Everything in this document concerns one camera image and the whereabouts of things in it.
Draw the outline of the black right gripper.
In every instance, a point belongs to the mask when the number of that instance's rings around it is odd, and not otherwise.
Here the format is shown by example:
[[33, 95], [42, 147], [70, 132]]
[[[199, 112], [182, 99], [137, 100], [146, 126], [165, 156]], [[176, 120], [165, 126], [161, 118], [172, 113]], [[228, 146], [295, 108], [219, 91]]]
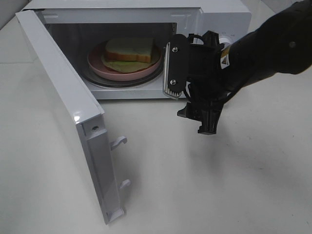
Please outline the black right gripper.
[[199, 134], [217, 133], [223, 105], [230, 100], [232, 92], [221, 74], [230, 66], [229, 51], [230, 46], [219, 43], [189, 45], [182, 34], [174, 35], [165, 46], [163, 93], [179, 99], [185, 89], [188, 102], [177, 116], [201, 122]]

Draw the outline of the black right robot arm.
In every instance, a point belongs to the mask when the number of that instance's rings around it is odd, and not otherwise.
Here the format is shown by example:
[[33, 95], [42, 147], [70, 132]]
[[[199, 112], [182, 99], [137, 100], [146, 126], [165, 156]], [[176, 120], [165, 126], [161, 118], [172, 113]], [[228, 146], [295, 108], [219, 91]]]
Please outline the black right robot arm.
[[163, 93], [187, 98], [179, 117], [201, 122], [213, 135], [224, 107], [237, 92], [277, 73], [297, 75], [312, 64], [312, 3], [297, 1], [258, 29], [225, 46], [219, 35], [174, 35], [164, 56]]

